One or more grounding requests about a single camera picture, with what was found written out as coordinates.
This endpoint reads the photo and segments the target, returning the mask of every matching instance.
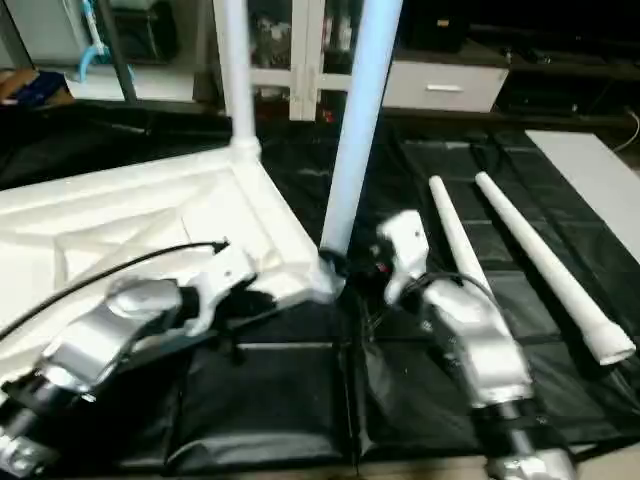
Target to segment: glass cabinet door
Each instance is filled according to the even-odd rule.
[[[136,97],[211,103],[206,39],[214,32],[208,0],[110,0]]]
[[[220,74],[226,111],[233,101],[229,88],[228,32],[224,25],[227,0],[214,0]],[[257,115],[278,112],[302,117],[300,88],[306,55],[309,0],[247,0],[251,49],[251,82]]]
[[[305,120],[316,119],[316,107],[324,103],[323,92],[345,92],[349,88],[363,3],[317,0],[309,6]]]

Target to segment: white drawer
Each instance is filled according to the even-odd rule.
[[[507,78],[493,67],[395,61],[385,107],[488,112]]]

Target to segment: drawer handle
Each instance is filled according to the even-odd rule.
[[[462,93],[464,89],[458,85],[427,85],[427,92]]]

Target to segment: black cable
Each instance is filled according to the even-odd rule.
[[[228,331],[237,334],[247,327],[266,322],[269,318],[271,318],[271,316],[275,315],[281,310],[282,307],[276,306],[270,310],[267,310],[266,312],[258,313],[251,317],[228,319],[227,322],[230,323],[230,325],[227,327]],[[171,355],[176,355],[186,350],[193,349],[204,343],[216,340],[220,338],[220,336],[220,330],[212,329],[195,337],[182,336],[167,341],[166,343],[160,344],[158,346],[152,346],[142,349],[141,351],[136,352],[136,354],[128,362],[124,363],[118,370],[118,373],[136,370],[138,368],[144,367],[145,365],[149,365],[150,363],[157,362],[160,359],[165,359]]]
[[[638,115],[636,115],[636,112],[634,112],[630,107],[626,107],[625,110],[636,121],[636,130],[635,130],[635,132],[633,133],[633,135],[631,136],[631,138],[629,140],[627,140],[626,142],[621,143],[617,147],[614,147],[614,148],[611,149],[616,153],[624,150],[629,145],[631,145],[634,142],[634,140],[636,138],[638,138],[638,134],[640,134],[640,118],[638,118]]]
[[[502,311],[502,308],[496,301],[495,297],[493,296],[493,293],[491,293],[491,291],[489,291],[489,289],[485,287],[482,284],[482,282],[472,277],[471,275],[467,275],[466,273],[460,273],[460,272],[427,272],[421,275],[420,277],[418,277],[417,279],[411,281],[407,285],[407,287],[404,289],[400,297],[398,298],[398,301],[402,300],[410,293],[413,293],[416,289],[420,287],[424,287],[425,285],[428,285],[434,282],[435,280],[441,280],[441,279],[462,280],[465,282],[472,283],[478,290],[480,290],[491,301],[491,303],[493,303],[493,305],[498,309],[498,311],[500,312]],[[387,307],[382,312],[380,312],[376,317],[372,319],[373,323],[369,327],[371,333],[373,333],[375,329],[378,328],[380,323],[382,323],[382,320],[384,320],[385,315],[389,313],[391,309],[392,307],[387,305]]]
[[[39,303],[32,309],[20,315],[13,322],[7,325],[0,331],[0,342],[4,341],[9,335],[15,332],[18,328],[23,326],[29,320],[31,320],[36,315],[42,313],[47,308],[51,307],[55,303],[60,300],[68,297],[69,295],[77,292],[78,290],[83,289],[86,286],[89,286],[93,283],[99,282],[100,280],[113,275],[114,273],[118,273],[122,270],[125,270],[133,265],[137,265],[142,262],[146,262],[147,260],[151,260],[152,258],[160,257],[162,255],[167,255],[169,253],[178,252],[180,250],[189,250],[192,248],[201,248],[201,247],[211,247],[213,248],[213,253],[218,253],[220,250],[224,249],[227,246],[226,243],[218,243],[218,242],[198,242],[198,243],[185,243],[181,245],[174,245],[173,247],[163,248],[161,250],[156,250],[155,252],[150,252],[140,257],[134,258],[133,260],[129,260],[128,262],[122,263],[120,265],[116,265],[115,267],[109,268],[103,272],[92,275],[84,280],[75,283],[54,295],[50,296],[43,302]]]

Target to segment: white pole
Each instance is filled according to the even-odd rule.
[[[437,176],[431,177],[429,179],[429,188],[431,188],[431,194],[436,202],[436,209],[440,215],[440,220],[444,227],[444,234],[451,247],[451,253],[453,253],[458,271],[475,278],[482,283],[487,290],[491,291],[487,277],[484,276],[480,262],[473,251],[471,242],[469,242],[469,238],[458,218],[456,209],[451,202],[451,198],[442,179]],[[465,286],[474,288],[474,285],[469,282],[465,282]]]
[[[382,104],[402,0],[365,0],[321,248],[346,255]]]
[[[476,175],[476,183],[558,300],[573,317],[585,343],[600,365],[611,365],[633,355],[636,350],[635,344],[619,325],[609,320],[600,310],[491,177],[481,172]]]
[[[253,95],[250,79],[249,15],[246,0],[227,0],[225,4],[227,58],[231,84],[231,118],[235,144],[257,143]]]

